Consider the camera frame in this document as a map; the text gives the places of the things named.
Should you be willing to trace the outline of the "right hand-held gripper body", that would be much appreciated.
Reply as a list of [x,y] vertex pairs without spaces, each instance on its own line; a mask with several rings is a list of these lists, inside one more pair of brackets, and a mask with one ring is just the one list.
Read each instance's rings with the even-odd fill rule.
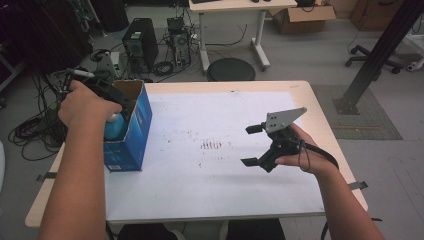
[[268,137],[272,140],[270,148],[259,158],[259,166],[270,173],[277,164],[275,160],[281,156],[299,153],[299,140],[290,125],[302,116],[305,107],[268,113],[262,124]]

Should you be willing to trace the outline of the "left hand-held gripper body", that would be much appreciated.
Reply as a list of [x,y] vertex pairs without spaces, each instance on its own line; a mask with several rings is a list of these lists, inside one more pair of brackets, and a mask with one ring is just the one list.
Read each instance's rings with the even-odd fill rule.
[[73,75],[66,70],[71,76],[81,77],[81,82],[91,89],[98,96],[120,104],[122,107],[130,106],[130,99],[118,88],[114,86],[114,82],[118,77],[111,61],[111,53],[106,52],[105,55],[99,62],[99,69],[91,72],[95,74],[94,78],[86,78],[77,75]]

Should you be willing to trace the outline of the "blue bottle with white cap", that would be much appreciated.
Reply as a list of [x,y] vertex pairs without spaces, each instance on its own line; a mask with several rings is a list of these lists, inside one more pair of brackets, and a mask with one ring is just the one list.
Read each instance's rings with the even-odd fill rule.
[[104,138],[107,141],[121,141],[127,129],[127,122],[121,113],[113,114],[105,125]]

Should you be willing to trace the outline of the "blue cardboard box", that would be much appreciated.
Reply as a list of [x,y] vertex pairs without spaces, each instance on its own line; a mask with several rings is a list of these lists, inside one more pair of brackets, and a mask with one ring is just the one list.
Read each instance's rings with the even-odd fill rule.
[[152,120],[145,84],[142,80],[119,80],[114,86],[130,99],[132,114],[121,141],[104,138],[104,165],[110,172],[140,171]]

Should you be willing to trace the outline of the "person's left hand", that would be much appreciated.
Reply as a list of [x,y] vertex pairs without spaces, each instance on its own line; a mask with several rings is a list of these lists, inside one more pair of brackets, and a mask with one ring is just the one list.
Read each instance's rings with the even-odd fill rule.
[[80,81],[72,80],[70,89],[58,112],[60,120],[69,129],[98,127],[103,130],[106,121],[122,111],[119,104],[100,98]]

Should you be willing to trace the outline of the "small white device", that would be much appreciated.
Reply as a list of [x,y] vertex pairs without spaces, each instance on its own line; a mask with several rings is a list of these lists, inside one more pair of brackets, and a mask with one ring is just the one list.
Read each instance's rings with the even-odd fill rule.
[[111,53],[111,61],[113,64],[113,67],[117,73],[121,71],[121,63],[120,63],[120,53],[119,52],[112,52]]

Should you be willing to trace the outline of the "black computer tower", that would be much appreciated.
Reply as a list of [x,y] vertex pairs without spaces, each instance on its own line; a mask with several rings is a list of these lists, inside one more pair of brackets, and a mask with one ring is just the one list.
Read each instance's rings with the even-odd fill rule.
[[146,72],[153,70],[159,50],[150,18],[135,18],[122,38],[122,43],[131,59],[138,60]]

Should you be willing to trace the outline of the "round black stool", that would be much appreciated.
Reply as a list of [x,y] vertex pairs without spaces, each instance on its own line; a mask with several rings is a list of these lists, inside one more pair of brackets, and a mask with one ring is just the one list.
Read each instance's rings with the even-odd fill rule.
[[207,78],[216,81],[253,81],[256,72],[253,66],[238,58],[222,58],[211,63],[207,70]]

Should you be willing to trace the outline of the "person's leg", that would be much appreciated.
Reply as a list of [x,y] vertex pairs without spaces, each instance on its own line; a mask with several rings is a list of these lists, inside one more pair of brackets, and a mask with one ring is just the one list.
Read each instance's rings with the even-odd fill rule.
[[278,219],[230,220],[225,240],[286,240]]
[[118,234],[118,240],[178,240],[163,224],[127,224]]

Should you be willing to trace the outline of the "dark bulky object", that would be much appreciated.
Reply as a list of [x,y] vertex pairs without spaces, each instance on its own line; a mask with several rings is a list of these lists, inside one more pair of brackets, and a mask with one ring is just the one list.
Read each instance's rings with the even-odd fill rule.
[[121,31],[129,26],[123,0],[90,1],[105,31]]

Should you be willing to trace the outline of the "grey floor mat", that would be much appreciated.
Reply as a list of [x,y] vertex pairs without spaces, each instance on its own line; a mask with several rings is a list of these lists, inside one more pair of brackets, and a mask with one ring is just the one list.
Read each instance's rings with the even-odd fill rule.
[[402,140],[371,90],[359,100],[357,114],[339,114],[333,101],[347,90],[347,85],[313,85],[312,89],[337,139]]

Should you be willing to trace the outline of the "open computer case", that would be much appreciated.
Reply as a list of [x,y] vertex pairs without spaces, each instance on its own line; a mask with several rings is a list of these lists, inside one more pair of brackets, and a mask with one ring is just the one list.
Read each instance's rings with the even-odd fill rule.
[[174,53],[177,66],[184,68],[191,64],[190,36],[182,17],[167,19],[167,29],[170,37],[170,46]]

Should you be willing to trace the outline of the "open brown cardboard box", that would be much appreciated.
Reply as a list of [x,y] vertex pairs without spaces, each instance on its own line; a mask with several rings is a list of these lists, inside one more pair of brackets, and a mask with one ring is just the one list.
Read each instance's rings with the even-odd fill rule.
[[317,33],[336,14],[332,5],[270,10],[277,31],[284,35]]

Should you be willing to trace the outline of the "white desk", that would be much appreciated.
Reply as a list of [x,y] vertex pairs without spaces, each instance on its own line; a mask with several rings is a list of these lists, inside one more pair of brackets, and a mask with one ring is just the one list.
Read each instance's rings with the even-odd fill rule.
[[266,13],[269,9],[287,9],[297,6],[295,0],[215,0],[203,3],[197,3],[197,0],[188,0],[188,2],[190,10],[197,13],[199,17],[200,42],[198,49],[201,66],[204,73],[207,72],[210,66],[206,48],[206,35],[204,26],[204,15],[206,13],[257,10],[258,25],[256,36],[250,40],[250,44],[253,46],[257,56],[259,57],[261,70],[265,71],[271,66],[261,45]]

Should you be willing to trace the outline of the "closed brown cardboard box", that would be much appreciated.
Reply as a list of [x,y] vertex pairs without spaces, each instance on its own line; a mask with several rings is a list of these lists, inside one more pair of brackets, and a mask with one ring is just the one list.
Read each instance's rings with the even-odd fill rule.
[[360,31],[383,31],[403,2],[404,0],[358,0],[351,22]]

